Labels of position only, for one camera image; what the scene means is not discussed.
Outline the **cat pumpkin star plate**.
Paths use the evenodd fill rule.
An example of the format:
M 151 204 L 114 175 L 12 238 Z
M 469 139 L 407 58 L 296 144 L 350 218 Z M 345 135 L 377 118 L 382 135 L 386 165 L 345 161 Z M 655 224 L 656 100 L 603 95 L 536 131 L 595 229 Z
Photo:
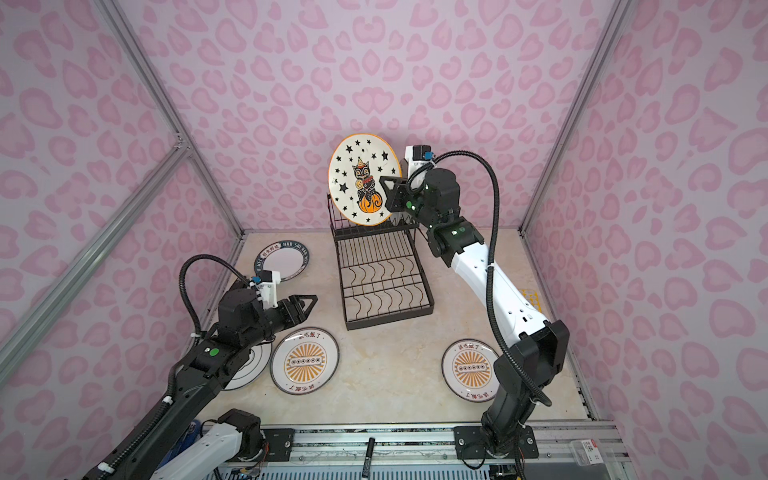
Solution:
M 346 137 L 331 155 L 328 193 L 335 208 L 348 221 L 375 227 L 387 221 L 382 176 L 402 176 L 400 161 L 381 137 L 358 133 Z

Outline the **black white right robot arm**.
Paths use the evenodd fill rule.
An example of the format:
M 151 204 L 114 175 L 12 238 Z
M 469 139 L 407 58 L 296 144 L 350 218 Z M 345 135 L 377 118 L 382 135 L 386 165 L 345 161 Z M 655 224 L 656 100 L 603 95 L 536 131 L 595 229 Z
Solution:
M 440 165 L 452 157 L 477 161 L 490 178 L 493 202 L 488 239 L 461 214 L 456 176 Z M 501 350 L 493 364 L 500 387 L 481 417 L 480 445 L 490 456 L 518 459 L 524 427 L 535 407 L 552 404 L 544 388 L 563 370 L 570 332 L 563 322 L 551 321 L 538 311 L 496 262 L 500 189 L 490 163 L 464 150 L 436 155 L 428 145 L 407 147 L 405 159 L 407 177 L 380 180 L 385 206 L 425 227 L 433 256 L 464 280 L 485 307 Z

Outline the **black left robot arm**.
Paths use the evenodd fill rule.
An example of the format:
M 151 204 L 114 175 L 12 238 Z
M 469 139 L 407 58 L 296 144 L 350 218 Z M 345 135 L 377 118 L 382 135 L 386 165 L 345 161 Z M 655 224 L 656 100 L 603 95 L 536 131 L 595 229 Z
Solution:
M 201 260 L 224 266 L 239 281 L 219 301 L 218 321 L 207 332 L 201 330 L 186 289 L 189 267 Z M 248 278 L 211 254 L 194 255 L 182 264 L 180 295 L 198 338 L 171 367 L 161 399 L 104 460 L 84 475 L 86 479 L 150 478 L 192 421 L 244 366 L 251 349 L 308 320 L 318 302 L 316 295 L 291 295 L 265 306 L 266 295 L 259 291 L 265 284 L 264 277 Z

